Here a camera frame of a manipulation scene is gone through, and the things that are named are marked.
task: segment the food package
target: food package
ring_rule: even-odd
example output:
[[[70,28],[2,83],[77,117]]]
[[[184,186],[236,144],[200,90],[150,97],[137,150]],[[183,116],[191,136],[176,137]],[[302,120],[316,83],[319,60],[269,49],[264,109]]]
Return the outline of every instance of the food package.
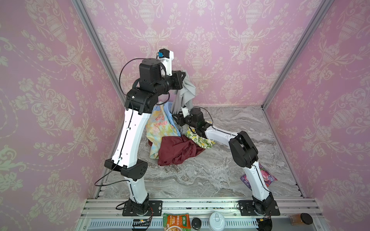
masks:
[[[265,181],[265,184],[267,187],[270,186],[270,184],[277,180],[275,176],[271,175],[269,173],[269,171],[267,171],[261,164],[259,164],[259,169],[261,170],[261,174],[262,174],[262,177],[263,177],[263,180]],[[248,177],[244,174],[240,177],[240,179],[244,182],[245,185],[247,185],[247,187],[249,189],[252,189],[251,186],[250,186],[250,183],[249,183],[249,180],[248,180]]]
[[[191,231],[189,214],[163,214],[164,231]]]

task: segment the light blue cloth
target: light blue cloth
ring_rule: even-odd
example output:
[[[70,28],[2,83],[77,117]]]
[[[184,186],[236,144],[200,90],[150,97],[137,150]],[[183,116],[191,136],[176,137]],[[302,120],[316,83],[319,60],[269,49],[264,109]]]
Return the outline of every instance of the light blue cloth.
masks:
[[[167,117],[168,117],[168,120],[169,120],[169,123],[176,128],[176,132],[177,132],[177,135],[178,136],[181,136],[181,133],[179,131],[179,129],[177,128],[177,126],[175,125],[175,122],[174,122],[174,119],[172,118],[172,113],[171,113],[171,107],[172,107],[172,104],[173,102],[167,102],[163,105],[163,109],[164,109],[164,112],[166,113]],[[160,111],[161,110],[161,107],[158,106],[158,105],[155,105],[153,107],[153,111]]]

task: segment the pink damask wallpaper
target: pink damask wallpaper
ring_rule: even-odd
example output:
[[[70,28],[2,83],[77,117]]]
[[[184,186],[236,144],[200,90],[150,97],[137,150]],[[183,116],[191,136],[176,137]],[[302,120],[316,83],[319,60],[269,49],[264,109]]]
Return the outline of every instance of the pink damask wallpaper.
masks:
[[[268,115],[332,231],[370,219],[370,0],[336,0]]]
[[[0,6],[0,230],[74,230],[123,106],[71,1]]]
[[[116,76],[168,48],[197,87],[195,104],[261,105],[321,0],[83,2]],[[138,64],[123,71],[125,93]]]

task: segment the red cloth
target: red cloth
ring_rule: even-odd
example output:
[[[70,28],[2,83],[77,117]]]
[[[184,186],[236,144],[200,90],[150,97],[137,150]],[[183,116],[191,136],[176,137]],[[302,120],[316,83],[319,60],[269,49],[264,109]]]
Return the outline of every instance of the red cloth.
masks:
[[[158,152],[158,165],[182,164],[186,159],[199,155],[204,148],[199,147],[186,136],[164,136]]]

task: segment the marble floor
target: marble floor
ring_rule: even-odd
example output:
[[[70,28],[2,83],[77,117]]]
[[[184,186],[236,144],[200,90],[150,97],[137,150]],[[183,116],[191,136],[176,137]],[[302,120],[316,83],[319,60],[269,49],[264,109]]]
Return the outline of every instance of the marble floor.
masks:
[[[206,109],[212,115],[215,126],[232,132],[244,130],[248,133],[259,151],[260,163],[278,179],[269,187],[274,196],[301,195],[260,106],[219,106]],[[202,111],[208,120],[207,112]],[[149,165],[144,179],[151,198],[252,196],[252,191],[240,180],[243,169],[236,165],[230,149],[225,145],[215,144],[180,165],[164,167],[159,166],[157,160],[149,158],[149,151],[144,131],[138,158],[147,161]],[[114,171],[109,175],[107,183],[122,179],[120,173]],[[104,198],[128,197],[125,182],[105,188]]]

